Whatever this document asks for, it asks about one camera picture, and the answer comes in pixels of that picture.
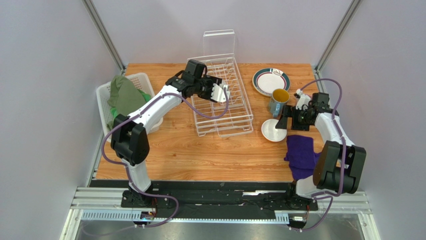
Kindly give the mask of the blue butterfly mug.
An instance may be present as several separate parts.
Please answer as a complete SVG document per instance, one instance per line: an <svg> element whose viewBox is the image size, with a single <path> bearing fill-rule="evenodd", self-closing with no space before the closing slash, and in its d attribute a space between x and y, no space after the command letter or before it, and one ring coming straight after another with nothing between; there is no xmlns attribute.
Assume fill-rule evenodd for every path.
<svg viewBox="0 0 426 240"><path fill-rule="evenodd" d="M269 103L267 105L268 112L272 115L273 118L277 118L289 100L290 94L287 90L275 89L272 92Z"/></svg>

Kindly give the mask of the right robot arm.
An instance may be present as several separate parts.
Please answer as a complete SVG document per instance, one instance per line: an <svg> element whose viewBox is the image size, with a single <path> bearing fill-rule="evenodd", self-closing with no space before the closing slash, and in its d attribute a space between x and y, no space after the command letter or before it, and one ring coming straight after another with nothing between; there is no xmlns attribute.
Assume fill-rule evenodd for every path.
<svg viewBox="0 0 426 240"><path fill-rule="evenodd" d="M356 146L345 134L336 109L329 105L329 95L317 92L309 96L298 89L296 105L285 105L274 127L309 131L310 126L321 134L324 142L313 175L292 182L285 203L291 210L301 210L322 196L338 197L357 192L367 156L363 147Z"/></svg>

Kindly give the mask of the white flower-shaped bowl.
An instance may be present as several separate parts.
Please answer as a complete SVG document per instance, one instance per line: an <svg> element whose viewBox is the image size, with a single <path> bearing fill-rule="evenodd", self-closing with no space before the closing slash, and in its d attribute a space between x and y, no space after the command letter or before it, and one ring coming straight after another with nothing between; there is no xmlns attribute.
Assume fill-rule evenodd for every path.
<svg viewBox="0 0 426 240"><path fill-rule="evenodd" d="M268 119L261 126L262 135L271 142L281 142L287 137L286 129L277 129L278 119Z"/></svg>

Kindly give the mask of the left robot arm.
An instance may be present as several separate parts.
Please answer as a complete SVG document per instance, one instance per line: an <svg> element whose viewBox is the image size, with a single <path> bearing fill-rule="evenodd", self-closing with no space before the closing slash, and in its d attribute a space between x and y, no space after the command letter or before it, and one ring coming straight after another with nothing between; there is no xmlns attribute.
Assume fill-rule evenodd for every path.
<svg viewBox="0 0 426 240"><path fill-rule="evenodd" d="M230 89L224 80L209 75L204 63L190 59L185 69L169 78L150 101L128 115L119 114L115 118L113 129L105 138L110 139L110 147L120 158L119 165L125 168L129 187L136 193L155 197L148 193L152 182L146 165L150 151L148 134L154 124L181 103L187 104L198 115L209 117L188 102L187 99L192 96L213 103L225 103L226 111L230 105Z"/></svg>

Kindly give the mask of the beige plate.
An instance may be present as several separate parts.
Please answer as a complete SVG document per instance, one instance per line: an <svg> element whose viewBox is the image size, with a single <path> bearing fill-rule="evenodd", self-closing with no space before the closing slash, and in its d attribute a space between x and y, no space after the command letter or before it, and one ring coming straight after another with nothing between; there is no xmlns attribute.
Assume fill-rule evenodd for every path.
<svg viewBox="0 0 426 240"><path fill-rule="evenodd" d="M251 82L258 93L267 97L270 97L276 89L288 91L291 86L291 81L285 72L271 67L258 70Z"/></svg>

